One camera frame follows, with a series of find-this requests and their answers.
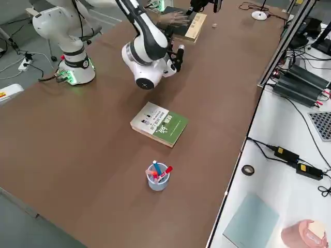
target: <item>blue pen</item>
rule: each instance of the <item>blue pen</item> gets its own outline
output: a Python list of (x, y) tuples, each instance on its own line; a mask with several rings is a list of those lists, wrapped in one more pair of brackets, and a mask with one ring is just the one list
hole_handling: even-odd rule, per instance
[(157, 175), (160, 176), (162, 174), (162, 172), (161, 172), (160, 166), (157, 164), (157, 162), (155, 160), (153, 161), (153, 165), (157, 172)]

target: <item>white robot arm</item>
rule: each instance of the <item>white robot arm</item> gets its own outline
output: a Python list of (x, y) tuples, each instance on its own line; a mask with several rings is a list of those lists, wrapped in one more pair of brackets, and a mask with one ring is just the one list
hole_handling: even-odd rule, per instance
[(56, 7), (33, 17), (36, 32), (61, 48), (65, 59), (59, 64), (62, 81), (71, 85), (92, 81), (95, 71), (83, 42), (70, 33), (80, 27), (81, 21), (90, 23), (91, 17), (81, 2), (76, 0), (47, 0)]
[[(59, 65), (66, 72), (67, 81), (74, 84), (90, 82), (95, 72), (84, 45), (78, 37), (71, 36), (72, 29), (80, 22), (91, 19), (87, 9), (78, 0), (47, 0), (57, 6), (45, 10), (33, 18), (38, 34), (55, 41), (64, 52), (65, 59)], [(168, 39), (150, 20), (146, 10), (136, 0), (87, 0), (93, 6), (118, 5), (137, 31), (133, 41), (122, 48), (124, 62), (134, 74), (136, 84), (143, 89), (154, 88), (161, 78), (172, 76), (180, 70), (184, 46), (177, 52), (173, 63)]]
[[(137, 31), (135, 39), (122, 48), (122, 58), (133, 72), (136, 84), (142, 89), (152, 89), (162, 76), (169, 77), (177, 72), (168, 54), (170, 44), (136, 0), (116, 2)], [(182, 60), (184, 46), (180, 49)]]

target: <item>human hand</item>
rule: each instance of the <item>human hand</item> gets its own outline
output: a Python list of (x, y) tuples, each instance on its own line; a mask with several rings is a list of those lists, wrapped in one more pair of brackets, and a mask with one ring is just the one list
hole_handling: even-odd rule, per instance
[(190, 23), (190, 20), (183, 12), (171, 12), (161, 15), (158, 22), (163, 26), (187, 26)]

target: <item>pink object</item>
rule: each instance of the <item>pink object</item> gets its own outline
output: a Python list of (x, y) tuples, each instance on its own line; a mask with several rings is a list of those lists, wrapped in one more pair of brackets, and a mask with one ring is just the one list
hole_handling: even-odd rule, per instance
[(299, 221), (294, 226), (285, 228), (281, 232), (281, 238), (289, 248), (328, 248), (326, 233), (323, 239), (316, 236), (308, 229), (312, 220)]

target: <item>red marker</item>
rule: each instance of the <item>red marker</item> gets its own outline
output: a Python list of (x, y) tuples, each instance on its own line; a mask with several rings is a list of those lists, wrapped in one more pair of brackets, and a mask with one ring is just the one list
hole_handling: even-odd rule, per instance
[(163, 179), (163, 177), (165, 177), (166, 174), (168, 174), (170, 171), (172, 171), (172, 167), (171, 167), (171, 166), (169, 166), (169, 167), (165, 170), (165, 172), (163, 172), (163, 173), (159, 176), (159, 178), (157, 179), (157, 182), (161, 181), (161, 180)]

